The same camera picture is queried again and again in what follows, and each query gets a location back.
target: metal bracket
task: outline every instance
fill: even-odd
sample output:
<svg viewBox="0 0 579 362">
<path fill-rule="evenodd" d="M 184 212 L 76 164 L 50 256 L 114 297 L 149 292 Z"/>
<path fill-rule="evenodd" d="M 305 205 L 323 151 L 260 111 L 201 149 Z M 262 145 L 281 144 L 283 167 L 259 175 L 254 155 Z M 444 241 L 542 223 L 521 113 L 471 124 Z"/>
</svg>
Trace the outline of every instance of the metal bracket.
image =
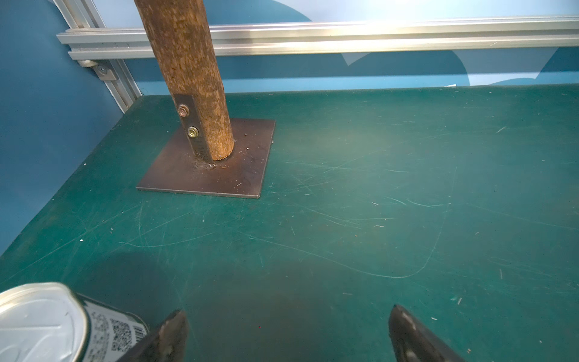
<svg viewBox="0 0 579 362">
<path fill-rule="evenodd" d="M 103 63 L 98 63 L 97 65 L 92 66 L 94 72 L 98 75 L 98 78 L 101 81 L 116 81 L 118 78 L 116 77 L 115 72 L 112 71 L 109 67 L 104 65 Z"/>
<path fill-rule="evenodd" d="M 60 10 L 64 20 L 66 20 L 70 27 L 69 30 L 90 32 L 103 30 L 105 27 L 105 23 L 98 14 L 93 0 L 53 0 L 53 2 Z M 82 61 L 79 62 L 81 67 L 92 67 L 94 69 L 123 112 L 126 112 L 133 102 L 142 95 L 122 58 L 93 57 L 81 59 L 80 61 Z M 98 68 L 99 65 L 103 65 L 106 70 Z"/>
<path fill-rule="evenodd" d="M 187 139 L 193 148 L 195 156 L 207 163 L 212 163 L 213 159 L 209 153 L 205 132 L 201 125 L 193 96 L 190 94 L 174 94 L 173 100 L 181 119 L 181 126 L 183 126 L 187 134 Z"/>
</svg>

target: scratch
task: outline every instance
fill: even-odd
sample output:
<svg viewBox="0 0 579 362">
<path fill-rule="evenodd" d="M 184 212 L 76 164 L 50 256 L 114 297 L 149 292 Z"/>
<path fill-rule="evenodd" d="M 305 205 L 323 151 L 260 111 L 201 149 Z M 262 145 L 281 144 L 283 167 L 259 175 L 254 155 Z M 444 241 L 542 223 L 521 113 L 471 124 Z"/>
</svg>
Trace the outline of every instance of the scratch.
<svg viewBox="0 0 579 362">
<path fill-rule="evenodd" d="M 323 164 L 312 164 L 312 163 L 303 163 L 303 162 L 289 162 L 289 161 L 284 161 L 284 163 L 292 163 L 292 164 L 302 164 L 304 166 L 311 166 L 311 167 L 320 167 L 322 169 L 329 169 L 328 171 L 331 170 L 352 170 L 352 169 L 348 169 L 346 167 L 331 167 L 331 166 L 326 166 Z"/>
<path fill-rule="evenodd" d="M 391 217 L 373 217 L 373 218 L 369 218 L 369 219 L 348 219 L 346 221 L 365 221 L 365 220 L 396 220 L 395 218 L 391 218 Z"/>
<path fill-rule="evenodd" d="M 404 172 L 404 173 L 410 173 L 410 171 L 399 171 L 399 170 L 389 170 L 389 169 L 382 169 L 384 171 L 390 171 L 390 172 Z"/>
<path fill-rule="evenodd" d="M 143 201 L 141 201 L 141 210 L 139 211 L 139 217 L 138 217 L 139 239 L 141 240 L 141 244 L 143 242 L 143 233 L 141 230 L 141 216 L 142 216 L 142 214 L 143 214 Z"/>
<path fill-rule="evenodd" d="M 183 214 L 183 215 L 181 215 L 181 216 L 172 218 L 172 219 L 169 220 L 169 221 L 166 221 L 166 222 L 164 222 L 164 223 L 162 223 L 162 224 L 159 224 L 159 225 L 155 226 L 154 228 L 151 228 L 151 229 L 145 231 L 144 233 L 142 233 L 142 235 L 146 235 L 146 234 L 148 234 L 149 232 L 152 232 L 153 230 L 160 228 L 161 226 L 167 225 L 167 224 L 170 223 L 171 221 L 175 221 L 175 220 L 177 220 L 177 219 L 180 219 L 180 218 L 182 218 L 182 217 L 184 217 L 184 216 L 191 215 L 191 214 L 194 214 L 194 212 L 185 213 L 185 214 Z M 224 221 L 224 222 L 220 222 L 220 223 L 218 223 L 218 224 L 214 224 L 214 225 L 212 225 L 211 227 L 214 228 L 214 227 L 216 227 L 216 226 L 223 225 L 223 224 L 227 224 L 228 222 L 232 222 L 232 221 L 238 220 L 238 219 L 239 219 L 239 217 L 234 217 L 234 218 L 232 218 L 231 220 L 227 220 L 227 221 Z M 139 238 L 139 236 L 134 237 L 134 238 L 132 238 L 131 240 L 129 240 L 128 243 L 133 242 L 133 241 L 137 240 L 138 238 Z"/>
<path fill-rule="evenodd" d="M 400 201 L 400 200 L 397 200 L 397 199 L 395 199 L 395 198 L 391 198 L 391 197 L 388 197 L 388 196 L 386 196 L 386 198 L 388 198 L 388 199 L 390 199 L 390 200 L 394 200 L 394 201 L 396 201 L 396 202 L 400 202 L 400 203 L 403 204 L 403 205 L 406 205 L 404 202 L 402 202 L 402 201 Z"/>
<path fill-rule="evenodd" d="M 421 286 L 420 284 L 418 284 L 418 283 L 415 283 L 414 281 L 413 281 L 412 283 L 416 284 L 416 285 L 417 285 L 417 286 L 419 286 L 420 288 L 424 288 L 424 289 L 426 289 L 427 291 L 431 291 L 431 290 L 430 290 L 430 289 L 428 289 L 427 287 L 425 287 L 425 286 Z"/>
<path fill-rule="evenodd" d="M 275 249 L 275 250 L 273 251 L 273 253 L 269 256 L 269 258 L 270 258 L 270 259 L 273 258 L 273 256 L 276 255 L 276 253 L 277 253 L 278 251 L 280 251 L 280 250 L 281 250 L 281 247 Z"/>
<path fill-rule="evenodd" d="M 171 286 L 173 287 L 173 290 L 175 291 L 175 294 L 177 294 L 177 298 L 179 299 L 179 303 L 181 303 L 181 306 L 183 307 L 183 310 L 189 314 L 189 312 L 187 312 L 185 304 L 183 303 L 183 299 L 181 299 L 181 295 L 179 294 L 179 291 L 177 290 L 177 288 L 175 287 L 175 284 L 173 284 L 173 282 L 171 282 Z M 195 335 L 195 329 L 191 328 L 190 329 L 191 334 L 193 336 L 193 340 L 195 341 L 195 344 L 197 345 L 197 351 L 199 353 L 199 356 L 201 357 L 201 359 L 203 359 L 203 354 L 201 352 L 201 347 L 199 346 L 199 341 L 197 340 L 197 336 Z"/>
<path fill-rule="evenodd" d="M 310 189 L 309 187 L 306 186 L 306 184 L 303 183 L 302 180 L 298 179 L 297 177 L 295 177 L 294 175 L 292 175 L 291 177 L 295 178 L 300 184 L 302 184 L 310 193 L 308 195 L 311 195 L 312 193 L 314 193 L 312 191 L 312 189 Z"/>
<path fill-rule="evenodd" d="M 196 240 L 196 239 L 199 239 L 199 238 L 201 238 L 201 237 L 208 236 L 208 235 L 211 235 L 211 234 L 213 234 L 213 233 L 210 232 L 209 234 L 201 235 L 201 236 L 198 236 L 198 237 L 193 237 L 193 238 L 187 239 L 187 240 L 181 240 L 180 242 L 169 243 L 169 244 L 161 244 L 161 245 L 147 245 L 147 246 L 143 246 L 143 245 L 135 245 L 135 244 L 131 244 L 131 243 L 124 243 L 124 242 L 119 242 L 119 244 L 131 245 L 131 246 L 134 246 L 134 247 L 137 247 L 137 248 L 159 248 L 159 247 L 163 247 L 163 246 L 176 245 L 176 244 L 182 244 L 182 243 L 190 242 L 190 241 L 193 241 L 193 240 Z"/>
<path fill-rule="evenodd" d="M 472 207 L 476 207 L 477 209 L 481 209 L 481 210 L 485 210 L 488 211 L 490 213 L 495 213 L 495 214 L 499 214 L 499 215 L 504 215 L 504 216 L 509 216 L 515 219 L 519 219 L 519 220 L 523 220 L 523 221 L 527 221 L 527 222 L 532 222 L 533 224 L 540 224 L 540 225 L 547 225 L 547 226 L 553 226 L 556 228 L 563 228 L 563 229 L 567 229 L 567 230 L 579 230 L 577 228 L 572 228 L 570 226 L 561 226 L 561 225 L 555 225 L 555 224 L 549 224 L 548 222 L 541 222 L 541 221 L 535 221 L 535 220 L 530 220 L 530 219 L 526 219 L 524 217 L 518 217 L 518 216 L 514 216 L 514 215 L 510 215 L 510 214 L 506 214 L 506 213 L 502 213 L 500 211 L 495 211 L 495 210 L 491 210 L 491 209 L 487 209 L 481 206 L 477 206 L 477 205 L 473 205 L 473 204 L 466 204 Z"/>
<path fill-rule="evenodd" d="M 333 259 L 323 257 L 322 255 L 310 253 L 309 251 L 305 251 L 305 250 L 302 250 L 302 249 L 298 249 L 298 248 L 295 248 L 295 247 L 293 247 L 293 246 L 289 246 L 289 245 L 284 245 L 284 244 L 272 242 L 272 241 L 270 241 L 270 240 L 260 239 L 260 238 L 258 238 L 258 237 L 255 237 L 255 236 L 252 236 L 252 235 L 249 235 L 249 234 L 240 232 L 240 231 L 238 231 L 238 233 L 240 233 L 240 234 L 242 234 L 242 235 L 245 235 L 245 236 L 248 237 L 250 240 L 259 240 L 260 242 L 269 243 L 269 244 L 273 244 L 273 245 L 278 245 L 278 246 L 280 246 L 280 247 L 284 247 L 284 248 L 287 248 L 287 249 L 292 249 L 292 250 L 300 251 L 300 252 L 302 252 L 302 253 L 306 253 L 306 254 L 311 255 L 311 256 L 313 256 L 313 257 L 317 257 L 317 258 L 320 258 L 320 259 L 324 259 L 324 260 L 329 261 L 329 262 L 332 262 L 332 263 L 334 263 L 334 264 L 343 266 L 344 268 L 353 270 L 353 271 L 358 272 L 358 273 L 362 273 L 362 274 L 370 275 L 370 276 L 381 277 L 381 278 L 389 278 L 389 279 L 404 279 L 404 278 L 408 278 L 408 277 L 411 277 L 411 276 L 414 276 L 414 275 L 418 274 L 419 272 L 422 271 L 422 269 L 424 269 L 424 267 L 426 267 L 426 264 L 428 263 L 428 260 L 429 260 L 430 257 L 432 256 L 432 252 L 431 252 L 431 254 L 428 256 L 428 259 L 427 259 L 427 261 L 424 263 L 424 265 L 423 265 L 420 269 L 418 269 L 417 271 L 415 271 L 415 272 L 413 272 L 413 273 L 411 273 L 411 274 L 403 275 L 403 276 L 382 275 L 382 274 L 375 274 L 375 273 L 366 272 L 366 271 L 364 271 L 364 270 L 360 270 L 360 269 L 354 268 L 354 267 L 352 267 L 352 266 L 350 266 L 350 265 L 346 265 L 346 264 L 340 263 L 339 261 L 335 261 L 335 260 L 333 260 Z"/>
<path fill-rule="evenodd" d="M 133 206 L 133 207 L 130 207 L 130 208 L 128 208 L 128 209 L 125 210 L 125 211 L 132 210 L 132 209 L 134 209 L 134 208 L 136 208 L 136 207 L 138 207 L 138 205 L 135 205 L 135 206 Z M 6 283 L 8 280 L 14 278 L 15 276 L 17 276 L 17 275 L 20 274 L 21 272 L 25 271 L 26 269 L 30 268 L 31 266 L 33 266 L 33 265 L 36 264 L 37 262 L 43 260 L 44 258 L 48 257 L 49 255 L 51 255 L 51 254 L 55 253 L 56 251 L 62 249 L 62 248 L 65 247 L 66 245 L 69 245 L 70 243 L 72 243 L 72 242 L 74 242 L 76 239 L 78 239 L 79 237 L 82 237 L 82 236 L 88 234 L 89 232 L 95 230 L 96 228 L 98 228 L 98 227 L 101 226 L 102 224 L 104 224 L 104 223 L 106 223 L 106 222 L 109 222 L 110 220 L 113 220 L 113 219 L 115 219 L 115 218 L 118 217 L 118 216 L 121 216 L 123 213 L 124 213 L 124 211 L 122 211 L 121 213 L 119 213 L 119 214 L 117 214 L 117 215 L 115 215 L 115 216 L 113 216 L 113 217 L 111 217 L 111 218 L 103 221 L 102 223 L 100 223 L 100 224 L 98 224 L 98 225 L 96 225 L 96 226 L 88 229 L 87 231 L 83 232 L 82 234 L 73 237 L 71 240 L 67 241 L 67 242 L 64 243 L 63 245 L 59 246 L 58 248 L 56 248 L 56 249 L 54 249 L 53 251 L 49 252 L 48 254 L 44 255 L 44 256 L 41 257 L 40 259 L 38 259 L 38 260 L 36 260 L 36 261 L 28 264 L 27 266 L 23 267 L 22 269 L 18 270 L 16 273 L 12 274 L 12 275 L 11 275 L 10 277 L 8 277 L 7 279 L 1 281 L 0 284 Z"/>
<path fill-rule="evenodd" d="M 335 221 L 332 221 L 332 220 L 330 220 L 330 219 L 326 219 L 326 220 L 329 221 L 329 222 L 333 222 L 334 224 L 337 224 L 337 225 L 346 226 L 346 227 L 348 227 L 348 228 L 362 229 L 362 228 L 359 228 L 359 227 L 354 226 L 354 225 L 340 224 L 339 222 L 335 222 Z"/>
<path fill-rule="evenodd" d="M 350 162 L 357 161 L 357 160 L 359 160 L 359 159 L 361 159 L 361 158 L 367 157 L 367 156 L 369 156 L 369 155 L 373 155 L 373 154 L 378 153 L 378 152 L 380 152 L 380 151 L 385 151 L 385 150 L 383 150 L 383 149 L 377 149 L 377 150 L 375 150 L 375 151 L 373 151 L 373 152 L 370 152 L 370 153 L 368 153 L 368 154 L 366 154 L 366 155 L 364 155 L 364 156 L 360 156 L 360 157 L 357 157 L 357 158 L 355 158 L 355 159 L 346 161 L 346 162 L 344 162 L 344 163 L 342 163 L 342 164 L 339 164 L 339 165 L 337 165 L 336 167 L 333 167 L 333 169 L 341 169 L 342 166 L 344 166 L 344 165 L 346 165 L 346 164 L 348 164 L 348 163 L 350 163 Z"/>
<path fill-rule="evenodd" d="M 313 184 L 313 185 L 308 185 L 308 186 L 309 186 L 309 187 L 310 187 L 310 186 L 320 186 L 320 185 L 329 184 L 330 182 L 333 182 L 333 181 L 320 182 L 319 184 Z"/>
<path fill-rule="evenodd" d="M 418 202 L 410 201 L 410 200 L 408 200 L 408 199 L 406 199 L 406 201 L 408 201 L 409 203 L 412 203 L 412 204 L 414 204 L 414 205 L 432 208 L 432 206 L 430 206 L 430 205 L 422 205 L 422 204 L 419 204 Z"/>
<path fill-rule="evenodd" d="M 513 264 L 499 263 L 499 262 L 496 262 L 496 261 L 491 260 L 491 259 L 489 259 L 489 262 L 491 262 L 491 263 L 493 263 L 493 264 L 496 264 L 496 265 L 504 266 L 504 267 L 506 267 L 506 268 L 510 268 L 510 269 L 512 269 L 512 270 L 518 270 L 518 271 L 520 271 L 520 272 L 533 273 L 533 274 L 537 274 L 537 275 L 544 275 L 544 276 L 548 276 L 548 277 L 550 277 L 550 278 L 553 278 L 552 275 L 549 275 L 549 274 L 547 274 L 547 273 L 544 273 L 543 271 L 541 271 L 541 270 L 539 270 L 539 269 L 533 268 L 533 267 L 531 267 L 531 266 L 529 266 L 529 265 L 525 265 L 525 264 L 523 264 L 523 263 L 515 262 L 514 264 L 518 264 L 518 265 L 513 265 Z"/>
<path fill-rule="evenodd" d="M 324 214 L 324 213 L 321 213 L 321 212 L 319 212 L 319 211 L 315 211 L 315 210 L 313 210 L 313 209 L 310 209 L 309 207 L 305 207 L 305 206 L 301 206 L 301 207 L 303 207 L 303 208 L 306 209 L 306 210 L 311 211 L 312 213 L 320 214 L 320 215 L 323 215 L 323 216 L 326 216 L 326 217 L 329 217 L 329 218 L 332 218 L 332 219 L 336 219 L 336 220 L 338 220 L 338 221 L 349 222 L 349 223 L 351 223 L 351 224 L 355 224 L 355 222 L 342 220 L 342 219 L 340 219 L 340 218 L 337 218 L 337 217 L 334 217 L 334 216 L 331 216 L 331 215 L 328 215 L 328 214 Z"/>
</svg>

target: tin can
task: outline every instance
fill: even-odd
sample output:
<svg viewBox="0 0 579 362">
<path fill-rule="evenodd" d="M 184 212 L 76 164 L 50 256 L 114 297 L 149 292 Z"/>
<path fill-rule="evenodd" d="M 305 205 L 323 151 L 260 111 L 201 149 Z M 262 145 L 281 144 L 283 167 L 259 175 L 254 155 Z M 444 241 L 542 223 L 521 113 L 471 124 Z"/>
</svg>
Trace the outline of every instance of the tin can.
<svg viewBox="0 0 579 362">
<path fill-rule="evenodd" d="M 114 362 L 148 332 L 141 318 L 61 283 L 0 293 L 0 361 Z"/>
</svg>

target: rusty metal plate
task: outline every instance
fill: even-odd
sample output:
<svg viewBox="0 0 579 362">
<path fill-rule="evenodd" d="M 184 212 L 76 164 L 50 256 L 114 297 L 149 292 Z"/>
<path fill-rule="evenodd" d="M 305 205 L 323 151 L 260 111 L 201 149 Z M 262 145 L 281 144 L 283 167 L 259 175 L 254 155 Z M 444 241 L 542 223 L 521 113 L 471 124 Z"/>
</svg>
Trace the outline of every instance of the rusty metal plate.
<svg viewBox="0 0 579 362">
<path fill-rule="evenodd" d="M 229 157 L 207 167 L 196 161 L 180 127 L 163 147 L 138 190 L 257 199 L 276 121 L 232 118 L 235 147 Z"/>
</svg>

